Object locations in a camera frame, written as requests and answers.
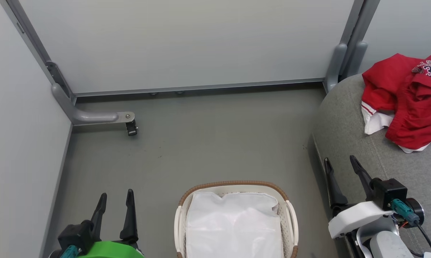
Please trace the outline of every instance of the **white wall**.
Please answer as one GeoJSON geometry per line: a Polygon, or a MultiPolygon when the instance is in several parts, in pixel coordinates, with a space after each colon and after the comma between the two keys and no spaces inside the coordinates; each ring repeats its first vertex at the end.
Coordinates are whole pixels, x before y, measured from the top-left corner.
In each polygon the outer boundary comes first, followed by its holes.
{"type": "Polygon", "coordinates": [[[353,0],[20,0],[74,93],[325,77],[353,0]]]}
{"type": "Polygon", "coordinates": [[[37,258],[71,123],[0,4],[0,258],[37,258]]]}
{"type": "Polygon", "coordinates": [[[396,53],[431,55],[431,0],[381,0],[363,41],[368,49],[359,72],[396,53]]]}

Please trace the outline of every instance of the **gray fabric upholstery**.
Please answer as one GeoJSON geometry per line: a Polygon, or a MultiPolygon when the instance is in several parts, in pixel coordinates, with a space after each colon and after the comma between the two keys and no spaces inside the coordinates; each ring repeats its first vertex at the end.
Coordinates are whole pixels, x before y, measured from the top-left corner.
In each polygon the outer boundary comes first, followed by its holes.
{"type": "MultiPolygon", "coordinates": [[[[355,175],[349,155],[355,155],[372,178],[395,178],[408,188],[425,210],[425,231],[431,239],[431,144],[422,152],[404,153],[384,137],[386,129],[372,135],[363,132],[361,75],[340,82],[325,97],[313,130],[320,160],[328,157],[336,180],[350,203],[361,202],[365,194],[355,175]]],[[[406,245],[416,252],[430,252],[418,229],[401,229],[406,245]]]]}

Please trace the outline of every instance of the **teal cable connector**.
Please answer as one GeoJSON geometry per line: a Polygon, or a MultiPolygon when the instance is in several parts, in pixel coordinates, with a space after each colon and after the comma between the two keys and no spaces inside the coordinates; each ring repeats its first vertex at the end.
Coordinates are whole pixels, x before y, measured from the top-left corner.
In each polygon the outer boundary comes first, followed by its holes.
{"type": "Polygon", "coordinates": [[[78,249],[74,245],[70,245],[66,251],[64,251],[61,258],[76,258],[78,256],[78,249]]]}
{"type": "Polygon", "coordinates": [[[391,209],[396,213],[400,214],[405,220],[411,225],[416,226],[419,224],[419,216],[413,212],[413,210],[408,207],[403,201],[399,199],[394,199],[391,202],[391,209]]]}

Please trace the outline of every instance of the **laundry basket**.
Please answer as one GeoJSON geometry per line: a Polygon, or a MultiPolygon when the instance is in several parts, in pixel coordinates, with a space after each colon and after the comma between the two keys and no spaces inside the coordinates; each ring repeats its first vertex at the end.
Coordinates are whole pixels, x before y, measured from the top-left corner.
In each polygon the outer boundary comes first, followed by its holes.
{"type": "Polygon", "coordinates": [[[182,196],[174,218],[174,243],[176,245],[177,258],[186,258],[186,215],[193,199],[193,194],[199,191],[213,192],[220,197],[228,193],[256,192],[269,194],[276,198],[279,203],[278,214],[281,218],[284,258],[297,257],[297,216],[286,193],[274,183],[263,181],[224,181],[195,186],[182,196]]]}

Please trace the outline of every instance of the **white cloth in basket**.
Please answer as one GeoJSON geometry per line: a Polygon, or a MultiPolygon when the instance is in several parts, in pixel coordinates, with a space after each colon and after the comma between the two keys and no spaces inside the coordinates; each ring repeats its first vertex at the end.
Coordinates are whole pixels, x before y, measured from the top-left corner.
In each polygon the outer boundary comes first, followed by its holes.
{"type": "Polygon", "coordinates": [[[193,195],[187,258],[283,258],[278,201],[263,193],[193,195]]]}

